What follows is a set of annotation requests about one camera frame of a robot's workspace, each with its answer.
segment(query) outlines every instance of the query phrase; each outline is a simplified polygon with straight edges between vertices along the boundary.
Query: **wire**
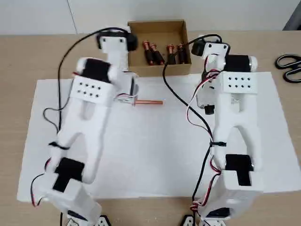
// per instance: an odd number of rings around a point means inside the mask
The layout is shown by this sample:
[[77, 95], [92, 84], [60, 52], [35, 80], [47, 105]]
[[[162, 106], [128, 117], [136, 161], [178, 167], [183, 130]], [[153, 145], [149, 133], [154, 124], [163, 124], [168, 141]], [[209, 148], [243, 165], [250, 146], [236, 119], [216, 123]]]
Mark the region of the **wire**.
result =
[[63, 226], [63, 213], [60, 214], [60, 226]]
[[[191, 40], [190, 42], [188, 42], [188, 43], [186, 43], [186, 44], [184, 44], [184, 46], [188, 46], [188, 45], [190, 45], [190, 44], [192, 44], [192, 43], [194, 43], [194, 42], [196, 42], [196, 41], [198, 41], [198, 40], [203, 40], [204, 38], [207, 38], [207, 37], [217, 37], [217, 38], [219, 38], [219, 42], [222, 42], [222, 38], [221, 38], [221, 36], [220, 35], [218, 35], [218, 34], [207, 34], [207, 35], [203, 35], [203, 36], [201, 36], [201, 37], [198, 37], [198, 38], [196, 38], [196, 39], [193, 39], [193, 40]], [[213, 139], [213, 135], [212, 135], [212, 131], [211, 131], [211, 129], [210, 129], [210, 126], [209, 126], [209, 124], [207, 123], [207, 121], [196, 111], [196, 110], [194, 110], [191, 106], [188, 106], [188, 103], [186, 103], [171, 87], [170, 87], [170, 85], [168, 84], [168, 82], [166, 81], [166, 77], [165, 77], [165, 71], [166, 71], [166, 68], [167, 68], [167, 65], [168, 65], [168, 62], [166, 61], [166, 63], [164, 64], [164, 68], [163, 68], [163, 71], [162, 71], [162, 77], [163, 77], [163, 81], [164, 81], [164, 83], [165, 83], [165, 85], [167, 86], [167, 88], [172, 92], [172, 94], [178, 99], [178, 100], [180, 100], [185, 106], [187, 106], [198, 118], [200, 118], [201, 119], [201, 121], [204, 123], [204, 125], [205, 125], [205, 127], [206, 127], [206, 130], [208, 131], [208, 133], [209, 133], [209, 135], [210, 135], [210, 137], [212, 137], [212, 139]], [[204, 160], [203, 160], [203, 163], [202, 163], [202, 168], [201, 168], [201, 173], [200, 173], [200, 175], [199, 175], [199, 178], [198, 178], [198, 181], [197, 181], [197, 185], [196, 185], [196, 187], [195, 187], [195, 190], [194, 190], [194, 192], [193, 192], [193, 195], [192, 195], [192, 201], [194, 201], [194, 198], [195, 198], [195, 195], [196, 195], [196, 193], [197, 193], [197, 190], [198, 190], [198, 187], [199, 187], [199, 184], [200, 184], [200, 182], [201, 182], [201, 180], [202, 180], [202, 177], [203, 177], [203, 174], [204, 174], [204, 169], [205, 169], [205, 164], [206, 164], [206, 161], [207, 161], [207, 158], [208, 158], [208, 156], [209, 156], [209, 153], [210, 153], [210, 148], [211, 148], [211, 146], [209, 146], [209, 148], [208, 148], [208, 150], [207, 150], [207, 152], [206, 152], [206, 154], [205, 154], [205, 157], [204, 157]], [[196, 218], [195, 218], [195, 216], [196, 216], [196, 214], [195, 214], [195, 211], [193, 211], [193, 225], [195, 226], [195, 220], [196, 220]]]
[[[193, 39], [191, 40], [190, 42], [184, 44], [184, 46], [188, 46], [198, 40], [203, 40], [204, 38], [208, 38], [208, 37], [217, 37], [219, 38], [219, 42], [222, 42], [222, 38], [220, 35], [218, 34], [207, 34], [207, 35], [203, 35], [201, 37], [198, 37], [196, 39]], [[180, 100], [184, 105], [188, 106], [188, 104], [170, 87], [170, 85], [168, 84], [168, 82], [166, 81], [166, 77], [165, 77], [165, 71], [166, 71], [166, 68], [167, 68], [167, 65], [168, 65], [168, 61], [165, 62], [164, 64], [164, 68], [163, 68], [163, 71], [162, 71], [162, 77], [163, 77], [163, 81], [165, 83], [165, 85], [167, 86], [167, 88], [172, 92], [172, 94], [178, 99]], [[189, 106], [189, 109], [198, 117], [201, 119], [201, 121], [205, 124], [205, 127], [206, 127], [206, 130], [208, 131], [210, 137], [213, 137], [212, 135], [212, 131], [207, 123], [207, 121], [196, 111], [194, 110], [191, 106]]]
[[37, 176], [32, 180], [32, 183], [31, 183], [31, 185], [30, 185], [30, 195], [31, 195], [33, 207], [39, 206], [40, 203], [41, 203], [41, 201], [42, 201], [42, 199], [43, 199], [43, 198], [40, 198], [40, 200], [39, 200], [38, 203], [36, 204], [36, 203], [35, 203], [35, 200], [34, 200], [34, 195], [33, 195], [33, 183], [34, 183], [34, 181], [35, 181], [37, 178], [39, 178], [39, 177], [41, 177], [41, 176], [43, 176], [43, 175], [44, 175], [44, 173], [37, 175]]
[[[211, 73], [211, 72], [216, 72], [216, 71], [217, 71], [217, 70], [214, 70], [214, 69], [213, 69], [213, 70], [209, 71], [207, 74], [209, 74], [209, 73]], [[192, 98], [190, 99], [190, 102], [188, 103], [187, 108], [186, 108], [186, 119], [187, 119], [187, 121], [188, 121], [190, 124], [194, 125], [194, 126], [198, 126], [198, 127], [203, 128], [203, 129], [206, 130], [207, 132], [208, 132], [208, 130], [207, 130], [204, 126], [201, 126], [201, 125], [192, 123], [192, 122], [190, 121], [190, 119], [189, 119], [189, 109], [190, 109], [190, 105], [192, 104], [193, 99], [194, 99], [194, 97], [196, 96], [196, 94], [198, 93], [198, 91], [199, 91], [199, 90], [200, 90], [207, 82], [209, 82], [210, 80], [214, 79], [214, 78], [216, 77], [216, 75], [218, 75], [218, 74], [219, 74], [219, 73], [214, 74], [214, 75], [212, 75], [212, 76], [206, 78], [205, 80], [201, 81], [201, 82], [197, 85], [197, 87], [195, 88], [195, 90], [194, 90], [194, 92], [193, 92]]]
[[[163, 81], [165, 83], [165, 85], [167, 86], [167, 88], [172, 92], [172, 94], [178, 98], [178, 100], [180, 100], [184, 105], [188, 106], [188, 103], [186, 103], [171, 87], [170, 85], [167, 83], [166, 81], [166, 77], [165, 77], [165, 70], [166, 70], [166, 67], [167, 67], [167, 62], [165, 63], [164, 65], [164, 68], [163, 68], [163, 72], [162, 72], [162, 77], [163, 77]], [[209, 135], [212, 137], [212, 131], [207, 123], [207, 121], [196, 111], [194, 110], [191, 106], [189, 107], [189, 109], [198, 117], [202, 120], [202, 122], [205, 124], [206, 126], [206, 129], [209, 133]]]
[[212, 161], [213, 161], [213, 157], [211, 158], [209, 164], [210, 164], [210, 167], [217, 173], [221, 173], [222, 171], [219, 170], [218, 168], [216, 168], [213, 164], [212, 164]]
[[52, 108], [52, 107], [47, 107], [43, 110], [43, 118], [48, 121], [49, 123], [51, 123], [52, 125], [54, 125], [55, 129], [56, 129], [56, 133], [59, 132], [60, 128], [53, 122], [51, 121], [47, 116], [46, 116], [46, 111], [48, 110], [52, 110], [52, 111], [56, 111], [56, 112], [61, 112], [67, 105], [68, 105], [68, 102], [69, 102], [69, 97], [70, 97], [70, 94], [71, 94], [71, 89], [72, 89], [72, 85], [73, 85], [73, 81], [74, 79], [72, 79], [72, 82], [71, 82], [71, 85], [70, 85], [70, 90], [69, 90], [69, 94], [68, 94], [68, 99], [66, 101], [66, 103], [64, 104], [64, 106], [62, 108]]

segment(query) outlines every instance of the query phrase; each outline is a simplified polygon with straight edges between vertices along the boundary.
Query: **table surface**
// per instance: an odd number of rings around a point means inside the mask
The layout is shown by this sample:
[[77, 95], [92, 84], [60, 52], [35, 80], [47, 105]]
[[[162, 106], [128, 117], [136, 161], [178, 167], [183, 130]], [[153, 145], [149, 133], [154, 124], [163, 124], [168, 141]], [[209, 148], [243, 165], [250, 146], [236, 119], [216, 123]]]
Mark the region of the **table surface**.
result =
[[[206, 31], [189, 32], [189, 40]], [[300, 32], [214, 32], [231, 45], [232, 54], [258, 59], [258, 71], [271, 71], [276, 83], [289, 132], [298, 158], [301, 156], [301, 84], [282, 79], [274, 60], [284, 53], [301, 55]], [[82, 35], [0, 36], [0, 219], [6, 226], [59, 225], [59, 211], [49, 203], [33, 208], [16, 200], [24, 143], [38, 79], [56, 78], [57, 65], [67, 48]], [[101, 57], [95, 40], [80, 44], [63, 66], [63, 78], [70, 78], [79, 57]], [[191, 72], [202, 63], [192, 56]], [[299, 225], [301, 193], [265, 194], [242, 216], [227, 222], [231, 226]], [[100, 201], [113, 226], [179, 225], [190, 214], [189, 198], [139, 198]]]

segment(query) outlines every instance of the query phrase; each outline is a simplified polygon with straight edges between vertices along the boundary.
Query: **copper battery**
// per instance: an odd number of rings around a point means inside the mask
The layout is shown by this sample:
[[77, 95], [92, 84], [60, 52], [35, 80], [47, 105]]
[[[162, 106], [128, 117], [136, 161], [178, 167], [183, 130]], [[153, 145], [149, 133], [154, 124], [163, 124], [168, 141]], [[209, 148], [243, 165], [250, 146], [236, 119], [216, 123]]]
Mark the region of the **copper battery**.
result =
[[142, 46], [144, 48], [144, 55], [147, 63], [149, 65], [154, 65], [154, 57], [150, 49], [150, 43], [147, 40], [145, 40], [143, 41]]

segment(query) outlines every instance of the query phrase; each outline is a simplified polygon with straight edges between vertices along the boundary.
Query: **scissors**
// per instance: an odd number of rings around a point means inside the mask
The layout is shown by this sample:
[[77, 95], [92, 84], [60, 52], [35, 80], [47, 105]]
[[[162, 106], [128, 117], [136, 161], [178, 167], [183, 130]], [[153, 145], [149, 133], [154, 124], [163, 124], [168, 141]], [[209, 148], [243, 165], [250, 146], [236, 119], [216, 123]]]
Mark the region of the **scissors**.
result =
[[[282, 59], [286, 59], [286, 58], [293, 59], [294, 61], [291, 63], [285, 64], [285, 65], [280, 64], [280, 61]], [[276, 59], [275, 67], [277, 69], [287, 69], [287, 68], [291, 69], [283, 74], [283, 79], [286, 82], [289, 82], [289, 83], [300, 83], [301, 82], [301, 78], [300, 79], [289, 78], [290, 75], [301, 72], [301, 56], [298, 56], [296, 54], [284, 54]]]

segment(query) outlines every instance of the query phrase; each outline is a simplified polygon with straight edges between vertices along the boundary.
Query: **white robotic arm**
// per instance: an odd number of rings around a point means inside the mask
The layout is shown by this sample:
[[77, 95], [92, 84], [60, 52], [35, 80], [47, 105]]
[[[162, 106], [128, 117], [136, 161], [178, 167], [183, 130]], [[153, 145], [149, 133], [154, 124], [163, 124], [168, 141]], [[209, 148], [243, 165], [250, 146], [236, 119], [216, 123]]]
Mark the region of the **white robotic arm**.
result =
[[[97, 43], [108, 54], [109, 62], [81, 58], [76, 67], [66, 116], [57, 140], [51, 142], [51, 160], [39, 190], [61, 212], [93, 225], [101, 215], [101, 206], [85, 190], [98, 170], [103, 152], [103, 137], [111, 105], [117, 94], [129, 99], [137, 96], [136, 74], [127, 71], [127, 52], [135, 49], [133, 35], [106, 31], [97, 36]], [[86, 161], [68, 158], [68, 150], [82, 135]]]
[[[263, 192], [261, 136], [257, 125], [257, 60], [253, 56], [229, 55], [229, 50], [225, 43], [203, 42], [192, 51], [206, 59], [207, 72], [221, 71], [216, 79], [204, 85], [197, 98], [198, 106], [205, 108], [207, 114], [215, 114], [212, 154], [221, 174], [206, 205], [198, 206], [201, 218], [212, 223], [241, 214]], [[247, 153], [227, 152], [232, 128], [240, 131]]]

